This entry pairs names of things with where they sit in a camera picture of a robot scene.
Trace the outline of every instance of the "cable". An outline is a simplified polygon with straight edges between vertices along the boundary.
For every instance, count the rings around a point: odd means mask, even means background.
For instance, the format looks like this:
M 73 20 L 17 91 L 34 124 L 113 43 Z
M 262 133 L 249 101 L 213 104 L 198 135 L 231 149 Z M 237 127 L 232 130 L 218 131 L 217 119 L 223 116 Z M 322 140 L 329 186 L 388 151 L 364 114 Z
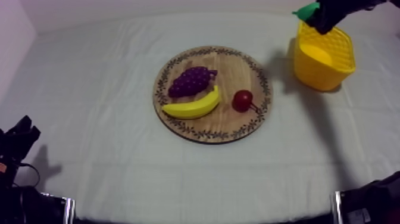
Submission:
M 37 174 L 37 182 L 36 182 L 36 184 L 33 185 L 34 187 L 36 187 L 40 182 L 40 174 L 39 174 L 39 171 L 37 170 L 37 168 L 35 168 L 34 166 L 32 166 L 31 164 L 28 164 L 28 163 L 20 163 L 20 166 L 21 167 L 24 167 L 24 166 L 30 167 L 36 172 L 36 174 Z

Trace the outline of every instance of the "white wall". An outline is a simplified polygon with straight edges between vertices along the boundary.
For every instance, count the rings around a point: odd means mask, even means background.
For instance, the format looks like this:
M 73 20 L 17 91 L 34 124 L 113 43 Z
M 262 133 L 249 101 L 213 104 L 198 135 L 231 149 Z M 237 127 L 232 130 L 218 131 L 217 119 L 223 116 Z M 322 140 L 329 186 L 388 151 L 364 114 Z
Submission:
M 36 31 L 18 0 L 0 1 L 0 99 L 31 44 Z
M 39 32 L 62 29 L 111 18 L 196 11 L 285 13 L 313 0 L 21 0 Z M 364 27 L 396 32 L 400 10 L 391 4 L 346 19 Z

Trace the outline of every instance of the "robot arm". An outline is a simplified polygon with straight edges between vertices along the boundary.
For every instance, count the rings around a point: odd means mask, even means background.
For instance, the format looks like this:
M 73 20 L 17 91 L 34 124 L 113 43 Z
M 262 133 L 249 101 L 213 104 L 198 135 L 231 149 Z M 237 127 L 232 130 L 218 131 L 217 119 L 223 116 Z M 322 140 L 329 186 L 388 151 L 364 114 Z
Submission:
M 376 5 L 387 2 L 388 0 L 317 0 L 320 8 L 305 22 L 315 27 L 321 34 L 332 30 L 348 14 L 360 10 L 372 10 Z M 391 3 L 400 8 L 400 0 L 390 0 Z

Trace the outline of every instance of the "plastic fruit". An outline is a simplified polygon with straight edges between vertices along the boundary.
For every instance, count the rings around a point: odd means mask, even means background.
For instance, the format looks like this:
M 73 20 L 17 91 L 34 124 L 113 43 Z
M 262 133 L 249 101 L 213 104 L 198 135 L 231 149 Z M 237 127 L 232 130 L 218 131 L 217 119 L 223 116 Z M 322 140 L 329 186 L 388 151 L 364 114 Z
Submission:
M 210 80 L 217 74 L 217 70 L 208 70 L 206 67 L 189 68 L 174 80 L 172 86 L 168 89 L 168 96 L 194 96 L 206 89 Z
M 220 94 L 218 86 L 214 86 L 214 90 L 205 97 L 194 101 L 179 104 L 167 104 L 162 110 L 172 117 L 179 119 L 195 119 L 202 117 L 211 112 L 220 102 Z
M 253 94 L 250 91 L 240 90 L 235 93 L 232 101 L 233 109 L 235 109 L 237 112 L 244 113 L 248 111 L 251 106 L 258 109 L 253 104 Z

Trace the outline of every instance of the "floral border pattern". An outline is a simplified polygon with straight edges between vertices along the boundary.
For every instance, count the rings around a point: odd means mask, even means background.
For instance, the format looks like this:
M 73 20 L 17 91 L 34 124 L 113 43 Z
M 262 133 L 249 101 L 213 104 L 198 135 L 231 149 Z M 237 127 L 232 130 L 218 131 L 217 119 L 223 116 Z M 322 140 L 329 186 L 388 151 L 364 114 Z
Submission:
M 194 127 L 188 126 L 185 121 L 175 119 L 174 117 L 167 116 L 167 121 L 171 126 L 176 127 L 181 133 L 192 134 L 197 140 L 206 140 L 206 139 L 215 139 L 218 138 L 221 141 L 232 138 L 233 140 L 239 139 L 241 137 L 246 136 L 247 134 L 253 132 L 259 123 L 265 120 L 265 114 L 268 112 L 268 105 L 271 104 L 271 89 L 267 78 L 264 76 L 264 70 L 259 68 L 258 64 L 256 64 L 253 59 L 247 55 L 243 55 L 240 51 L 236 51 L 234 49 L 225 49 L 225 48 L 215 48 L 210 47 L 207 49 L 193 50 L 185 52 L 172 59 L 166 66 L 166 68 L 162 71 L 161 77 L 157 82 L 157 88 L 155 91 L 155 96 L 157 98 L 157 102 L 163 106 L 167 104 L 168 96 L 164 94 L 166 88 L 166 83 L 168 82 L 168 76 L 170 75 L 170 70 L 175 66 L 180 64 L 183 60 L 188 59 L 189 57 L 206 55 L 215 52 L 217 54 L 224 55 L 234 55 L 243 59 L 249 67 L 257 73 L 257 78 L 260 80 L 260 85 L 262 87 L 262 91 L 265 94 L 265 98 L 262 101 L 261 105 L 258 107 L 257 117 L 255 119 L 251 119 L 249 123 L 241 126 L 238 130 L 234 130 L 232 132 L 212 132 L 210 130 L 195 130 Z

